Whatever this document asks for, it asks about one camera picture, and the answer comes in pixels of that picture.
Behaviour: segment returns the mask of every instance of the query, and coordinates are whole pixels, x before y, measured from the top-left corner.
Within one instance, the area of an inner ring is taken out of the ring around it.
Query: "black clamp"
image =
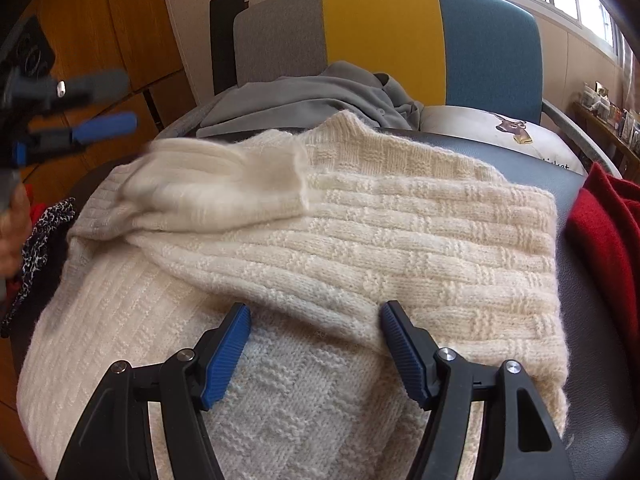
[[[220,400],[251,330],[236,303],[194,348],[162,364],[114,362],[98,384],[62,457],[56,480],[157,480],[148,402],[160,402],[175,480],[224,480],[201,411]]]
[[[472,402],[484,401],[474,480],[573,480],[568,456],[540,394],[522,365],[466,361],[438,348],[397,301],[385,303],[381,324],[409,397],[431,411],[407,480],[454,480]]]
[[[130,134],[132,112],[104,115],[78,126],[30,132],[36,116],[57,114],[92,103],[113,103],[129,91],[124,70],[58,81],[49,75],[55,55],[35,16],[18,22],[0,45],[0,213],[20,183],[18,168],[82,152],[88,144]],[[0,283],[0,302],[6,299]],[[8,305],[0,312],[6,316]]]

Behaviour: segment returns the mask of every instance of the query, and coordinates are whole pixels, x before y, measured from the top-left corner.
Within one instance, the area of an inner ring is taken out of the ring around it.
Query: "metal screw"
[[[457,354],[451,348],[444,347],[438,350],[438,355],[445,361],[453,361]]]
[[[127,369],[126,361],[116,361],[111,365],[111,371],[115,374],[121,374],[124,370]]]
[[[178,361],[191,361],[194,357],[195,357],[195,352],[193,350],[191,350],[191,348],[183,348],[182,350],[178,351],[178,355],[176,356],[178,358]]]
[[[507,364],[505,364],[504,367],[507,368],[507,371],[510,374],[517,374],[522,370],[522,366],[520,366],[520,363],[517,361],[507,361]]]

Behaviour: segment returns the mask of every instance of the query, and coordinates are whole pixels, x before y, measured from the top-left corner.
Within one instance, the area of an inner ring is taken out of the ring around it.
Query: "yellow stripe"
[[[439,0],[322,0],[328,63],[386,72],[425,105],[445,104]]]

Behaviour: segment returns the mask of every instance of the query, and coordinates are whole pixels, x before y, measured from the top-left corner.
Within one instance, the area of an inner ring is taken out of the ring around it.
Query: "chair backrest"
[[[504,0],[267,0],[238,14],[234,44],[239,84],[346,60],[425,105],[540,123],[538,26]]]

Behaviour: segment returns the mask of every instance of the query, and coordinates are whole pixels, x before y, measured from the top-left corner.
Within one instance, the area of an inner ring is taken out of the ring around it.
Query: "gray cloth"
[[[220,99],[224,98],[224,96],[237,88],[236,86],[232,86],[228,88],[224,92],[216,95],[211,101],[204,103],[203,105],[195,107],[190,112],[185,113],[179,119],[176,119],[173,123],[169,124],[164,130],[162,130],[159,134],[156,135],[157,139],[173,139],[175,137],[184,137],[189,132],[196,129],[200,126],[202,120],[207,116],[207,114],[211,111],[211,109],[217,104]]]
[[[281,77],[229,91],[202,121],[196,136],[314,128],[340,110],[350,110],[374,128],[418,130],[423,108],[387,74],[337,61],[318,76]]]

